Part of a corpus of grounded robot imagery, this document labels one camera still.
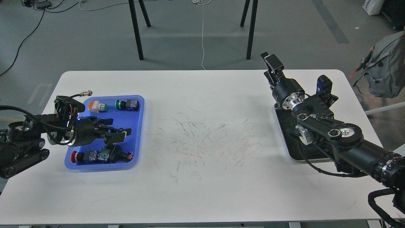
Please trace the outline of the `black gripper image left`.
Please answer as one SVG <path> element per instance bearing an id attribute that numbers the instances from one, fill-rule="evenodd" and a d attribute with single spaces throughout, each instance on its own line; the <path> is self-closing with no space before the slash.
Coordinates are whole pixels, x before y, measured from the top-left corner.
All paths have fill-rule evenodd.
<path id="1" fill-rule="evenodd" d="M 105 133 L 98 129 L 100 125 L 110 126 L 113 118 L 81 117 L 76 123 L 72 142 L 69 147 L 91 144 L 95 139 L 103 139 L 104 144 L 116 144 L 124 141 L 132 133 L 131 128 L 109 129 Z"/>

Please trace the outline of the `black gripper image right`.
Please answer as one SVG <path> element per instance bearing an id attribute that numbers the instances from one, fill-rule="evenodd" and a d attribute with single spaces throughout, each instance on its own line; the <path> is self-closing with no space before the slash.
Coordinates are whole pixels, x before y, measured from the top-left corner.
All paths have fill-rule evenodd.
<path id="1" fill-rule="evenodd" d="M 295 79 L 283 78 L 284 65 L 275 54 L 262 53 L 261 58 L 268 70 L 264 72 L 268 80 L 272 97 L 279 107 L 284 110 L 292 110 L 298 104 L 304 102 L 305 91 Z"/>

